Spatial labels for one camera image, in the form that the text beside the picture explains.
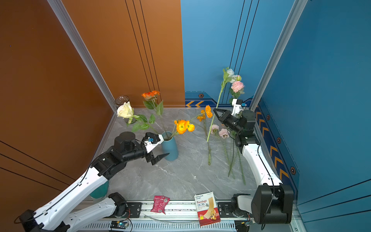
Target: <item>white rose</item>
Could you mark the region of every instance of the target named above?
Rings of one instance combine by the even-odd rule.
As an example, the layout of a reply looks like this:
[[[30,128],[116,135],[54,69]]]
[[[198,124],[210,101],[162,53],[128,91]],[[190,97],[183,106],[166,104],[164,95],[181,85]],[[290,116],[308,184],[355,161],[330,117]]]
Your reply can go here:
[[[233,69],[231,68],[227,70],[227,73],[229,74],[228,77],[231,77],[232,75],[234,75]]]
[[[230,78],[232,78],[232,80],[230,81],[230,83],[234,83],[235,81],[238,81],[237,80],[237,77],[238,77],[239,75],[232,75],[232,76],[230,76]]]
[[[117,109],[117,116],[123,118],[131,118],[134,115],[134,109],[131,107],[130,102],[125,102]]]

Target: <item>vent grille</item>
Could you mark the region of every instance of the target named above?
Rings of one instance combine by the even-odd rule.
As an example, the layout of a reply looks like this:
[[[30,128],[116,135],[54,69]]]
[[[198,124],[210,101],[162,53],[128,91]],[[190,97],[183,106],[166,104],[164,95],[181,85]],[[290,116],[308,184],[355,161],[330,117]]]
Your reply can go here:
[[[235,225],[233,220],[224,220],[220,223],[214,223],[206,226],[200,226],[200,224],[190,223],[161,223],[161,222],[148,222],[148,221],[135,221],[133,222],[133,232],[135,231],[235,231]],[[82,231],[97,230],[107,231],[110,230],[111,221],[97,221],[91,223],[86,227],[82,228]],[[130,231],[131,225],[126,229],[112,229],[112,231]]]

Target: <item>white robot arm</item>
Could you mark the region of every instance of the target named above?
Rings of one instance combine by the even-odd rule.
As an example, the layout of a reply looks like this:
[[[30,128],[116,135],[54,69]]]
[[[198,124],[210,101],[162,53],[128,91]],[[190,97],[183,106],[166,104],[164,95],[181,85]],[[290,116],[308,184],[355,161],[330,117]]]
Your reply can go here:
[[[163,141],[162,135],[146,133],[138,143],[134,133],[121,133],[115,138],[114,146],[98,156],[86,172],[61,194],[36,211],[27,210],[20,215],[23,228],[26,232],[75,232],[101,218],[122,216],[128,206],[119,193],[112,193],[88,208],[70,212],[96,188],[125,168],[127,162],[145,158],[155,165],[167,156],[168,153],[157,157],[152,154],[152,150]]]
[[[254,134],[255,113],[245,110],[242,100],[234,99],[232,105],[232,112],[214,109],[214,113],[225,126],[236,132],[235,144],[249,162],[257,184],[254,196],[233,196],[232,211],[236,216],[243,216],[248,212],[258,224],[290,223],[293,190],[291,186],[283,185],[259,149],[260,142]]]

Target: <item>blue vase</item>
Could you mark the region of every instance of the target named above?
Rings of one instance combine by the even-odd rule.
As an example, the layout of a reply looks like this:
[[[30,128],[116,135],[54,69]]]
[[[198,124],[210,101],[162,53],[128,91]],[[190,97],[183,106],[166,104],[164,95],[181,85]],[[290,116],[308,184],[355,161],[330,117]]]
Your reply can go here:
[[[161,144],[162,151],[163,153],[170,153],[169,155],[165,156],[165,159],[167,161],[176,160],[179,155],[177,143],[175,142],[175,138],[172,137],[170,140],[166,140],[167,138],[170,138],[171,135],[172,135],[171,132],[166,132],[162,134],[164,138],[164,141]]]
[[[104,184],[96,188],[92,193],[90,193],[90,196],[92,198],[98,199],[101,197],[106,196],[108,191],[108,181],[106,181]]]

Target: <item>orange flower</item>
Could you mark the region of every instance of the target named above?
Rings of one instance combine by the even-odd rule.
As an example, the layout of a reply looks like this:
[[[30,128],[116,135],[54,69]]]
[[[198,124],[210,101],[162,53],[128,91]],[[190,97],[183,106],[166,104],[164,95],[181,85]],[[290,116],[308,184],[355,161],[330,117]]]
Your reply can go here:
[[[198,119],[200,122],[202,122],[202,120],[206,119],[205,111],[204,111],[204,110],[201,110],[201,113],[202,113],[202,115],[197,117],[197,119]]]
[[[151,95],[156,97],[157,95],[160,95],[160,92],[157,90],[154,90],[151,92]]]
[[[205,107],[205,111],[208,118],[211,118],[213,116],[213,113],[211,113],[211,107],[209,105]]]
[[[157,90],[154,90],[152,92],[142,94],[142,97],[144,97],[148,101],[148,100],[151,100],[157,97],[158,95],[160,95],[160,92],[158,92]]]
[[[147,101],[153,98],[151,92],[142,94],[142,97],[144,97]]]
[[[179,134],[184,134],[187,131],[188,125],[189,125],[189,121],[179,120],[177,124],[177,132]]]
[[[187,129],[188,129],[189,132],[194,131],[194,125],[193,125],[193,124],[189,124],[189,125],[187,126]]]

